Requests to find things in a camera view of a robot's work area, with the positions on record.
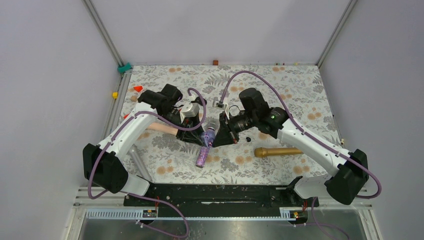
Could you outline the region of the lavender earbud charging case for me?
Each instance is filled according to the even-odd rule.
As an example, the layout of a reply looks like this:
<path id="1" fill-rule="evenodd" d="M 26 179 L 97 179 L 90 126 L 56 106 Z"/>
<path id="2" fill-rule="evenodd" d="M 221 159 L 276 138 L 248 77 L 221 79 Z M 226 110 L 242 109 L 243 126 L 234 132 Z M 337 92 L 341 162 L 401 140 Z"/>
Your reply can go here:
<path id="1" fill-rule="evenodd" d="M 216 137 L 216 131 L 213 128 L 208 128 L 203 134 L 201 139 L 203 140 L 206 148 L 211 148 Z"/>

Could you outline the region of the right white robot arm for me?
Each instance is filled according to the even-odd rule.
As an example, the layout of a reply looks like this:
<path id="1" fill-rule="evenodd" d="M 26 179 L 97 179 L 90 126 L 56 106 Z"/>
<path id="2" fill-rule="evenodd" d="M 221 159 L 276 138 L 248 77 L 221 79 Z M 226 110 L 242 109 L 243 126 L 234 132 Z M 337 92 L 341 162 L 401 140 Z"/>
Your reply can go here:
<path id="1" fill-rule="evenodd" d="M 331 145 L 315 133 L 308 133 L 280 107 L 269 107 L 260 91 L 247 88 L 239 94 L 243 110 L 236 116 L 226 112 L 219 115 L 220 127 L 213 147 L 236 144 L 239 133 L 257 128 L 261 133 L 297 148 L 323 167 L 327 174 L 300 177 L 291 182 L 287 201 L 301 205 L 312 197 L 330 196 L 344 205 L 350 205 L 369 180 L 367 155 L 360 149 L 351 152 Z"/>

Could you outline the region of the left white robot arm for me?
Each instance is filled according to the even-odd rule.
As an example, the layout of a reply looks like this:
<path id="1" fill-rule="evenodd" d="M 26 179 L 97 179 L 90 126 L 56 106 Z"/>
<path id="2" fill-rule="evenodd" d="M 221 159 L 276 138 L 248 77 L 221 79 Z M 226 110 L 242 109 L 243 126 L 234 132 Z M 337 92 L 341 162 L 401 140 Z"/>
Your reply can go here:
<path id="1" fill-rule="evenodd" d="M 182 132 L 202 127 L 206 118 L 199 118 L 199 107 L 206 110 L 207 102 L 198 90 L 190 87 L 187 92 L 196 93 L 197 97 L 192 96 L 191 101 L 178 110 L 176 103 L 183 98 L 183 94 L 176 86 L 166 84 L 158 92 L 145 90 L 138 97 L 133 110 L 115 130 L 98 144 L 89 143 L 83 148 L 83 173 L 88 180 L 87 193 L 90 199 L 102 196 L 101 193 L 92 193 L 92 185 L 97 185 L 104 189 L 103 194 L 122 192 L 133 195 L 144 206 L 154 202 L 155 192 L 149 188 L 150 180 L 128 173 L 121 159 L 156 120 Z"/>

